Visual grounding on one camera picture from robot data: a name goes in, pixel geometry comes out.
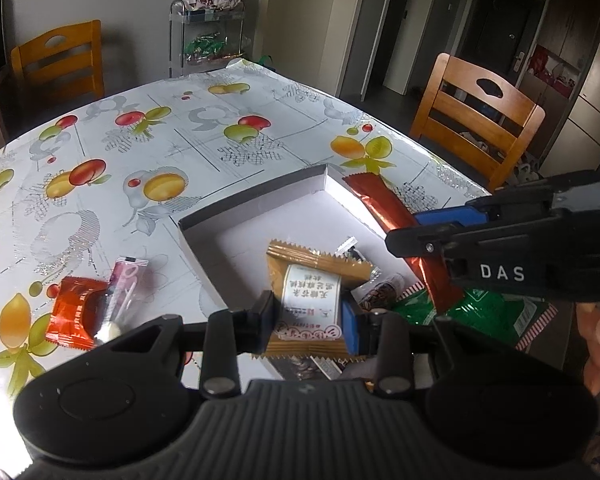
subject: wooden chair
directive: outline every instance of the wooden chair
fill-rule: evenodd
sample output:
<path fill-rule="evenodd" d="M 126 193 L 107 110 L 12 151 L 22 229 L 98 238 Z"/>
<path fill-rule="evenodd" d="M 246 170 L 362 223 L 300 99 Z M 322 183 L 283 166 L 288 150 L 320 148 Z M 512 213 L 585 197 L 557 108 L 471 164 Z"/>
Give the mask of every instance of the wooden chair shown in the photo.
<path fill-rule="evenodd" d="M 443 81 L 484 101 L 521 126 L 519 136 L 516 138 L 499 124 L 443 92 Z M 451 128 L 430 117 L 432 108 L 482 137 L 503 153 L 504 159 L 496 160 Z M 499 75 L 449 54 L 440 54 L 409 136 L 418 140 L 424 135 L 457 155 L 483 174 L 488 180 L 487 189 L 493 191 L 509 176 L 543 119 L 544 110 Z"/>
<path fill-rule="evenodd" d="M 60 41 L 49 41 L 56 37 Z M 61 55 L 86 44 L 90 44 L 89 50 L 72 56 Z M 51 56 L 59 59 L 49 60 L 50 63 L 40 68 L 26 70 L 27 66 L 40 63 Z M 11 51 L 11 65 L 21 87 L 44 105 L 56 105 L 89 92 L 92 92 L 97 100 L 102 99 L 104 84 L 100 20 L 58 27 L 17 46 Z M 91 68 L 88 75 L 78 75 L 71 79 L 64 77 L 88 68 Z"/>

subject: tablecloth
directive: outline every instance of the tablecloth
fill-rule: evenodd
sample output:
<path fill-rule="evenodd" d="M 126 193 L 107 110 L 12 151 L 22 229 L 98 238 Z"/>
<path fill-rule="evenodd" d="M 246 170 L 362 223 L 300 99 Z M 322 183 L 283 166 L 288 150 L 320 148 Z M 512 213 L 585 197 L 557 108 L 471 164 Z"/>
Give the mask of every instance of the tablecloth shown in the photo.
<path fill-rule="evenodd" d="M 486 192 L 403 134 L 344 102 L 237 60 L 79 108 L 0 151 L 0 468 L 30 462 L 13 397 L 78 351 L 44 342 L 64 276 L 107 280 L 119 256 L 150 261 L 137 323 L 216 309 L 178 243 L 192 210 L 314 164 L 373 171 L 413 211 Z M 197 386 L 198 368 L 183 382 Z M 240 358 L 243 385 L 270 377 Z"/>

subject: red wrapper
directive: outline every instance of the red wrapper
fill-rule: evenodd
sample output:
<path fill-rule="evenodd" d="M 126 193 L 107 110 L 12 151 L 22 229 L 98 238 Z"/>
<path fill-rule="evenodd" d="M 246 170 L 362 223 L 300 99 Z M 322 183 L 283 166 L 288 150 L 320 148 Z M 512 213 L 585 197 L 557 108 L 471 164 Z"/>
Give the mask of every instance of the red wrapper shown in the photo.
<path fill-rule="evenodd" d="M 393 229 L 412 227 L 418 221 L 396 194 L 385 186 L 380 176 L 358 173 L 344 178 L 349 187 L 371 211 L 387 233 Z M 442 256 L 405 258 L 411 270 L 427 287 L 436 312 L 443 314 L 464 298 L 462 288 L 452 285 Z"/>
<path fill-rule="evenodd" d="M 107 282 L 90 278 L 63 278 L 46 328 L 46 340 L 80 350 L 94 348 L 97 309 L 106 288 Z"/>

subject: brown snack wrapper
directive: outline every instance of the brown snack wrapper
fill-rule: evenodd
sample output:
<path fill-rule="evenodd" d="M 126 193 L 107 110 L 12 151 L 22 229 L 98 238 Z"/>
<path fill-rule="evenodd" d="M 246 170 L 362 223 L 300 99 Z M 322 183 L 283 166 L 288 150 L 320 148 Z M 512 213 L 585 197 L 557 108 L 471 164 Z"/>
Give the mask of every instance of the brown snack wrapper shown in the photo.
<path fill-rule="evenodd" d="M 272 240 L 267 248 L 267 265 L 269 267 L 271 290 L 281 302 L 286 268 L 291 264 L 338 274 L 342 278 L 343 290 L 351 290 L 368 282 L 373 268 L 369 262 L 324 254 L 305 247 Z M 344 338 L 335 340 L 282 340 L 275 334 L 271 335 L 269 345 L 263 355 L 266 357 L 329 357 L 345 361 L 359 359 L 359 357 L 352 356 L 347 352 Z"/>
<path fill-rule="evenodd" d="M 346 176 L 344 181 L 366 205 L 371 214 L 387 233 L 393 229 L 412 227 L 418 221 L 382 181 L 373 173 L 357 173 Z M 453 285 L 442 256 L 405 258 L 411 270 L 427 287 L 438 314 L 444 314 L 464 297 L 462 288 Z"/>

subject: white label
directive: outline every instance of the white label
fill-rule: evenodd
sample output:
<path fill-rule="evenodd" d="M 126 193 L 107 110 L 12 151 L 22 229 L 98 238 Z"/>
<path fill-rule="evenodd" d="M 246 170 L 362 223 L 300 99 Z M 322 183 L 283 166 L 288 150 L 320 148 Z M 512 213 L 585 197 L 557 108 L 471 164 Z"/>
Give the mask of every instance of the white label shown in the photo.
<path fill-rule="evenodd" d="M 289 265 L 276 334 L 280 339 L 337 339 L 342 335 L 339 306 L 340 276 Z"/>
<path fill-rule="evenodd" d="M 529 326 L 529 322 L 533 319 L 536 310 L 538 309 L 536 304 L 529 301 L 527 298 L 522 298 L 522 301 L 525 302 L 525 307 L 513 324 L 513 328 L 516 329 L 516 333 L 519 336 L 522 336 L 523 333 L 525 333 L 526 327 Z"/>

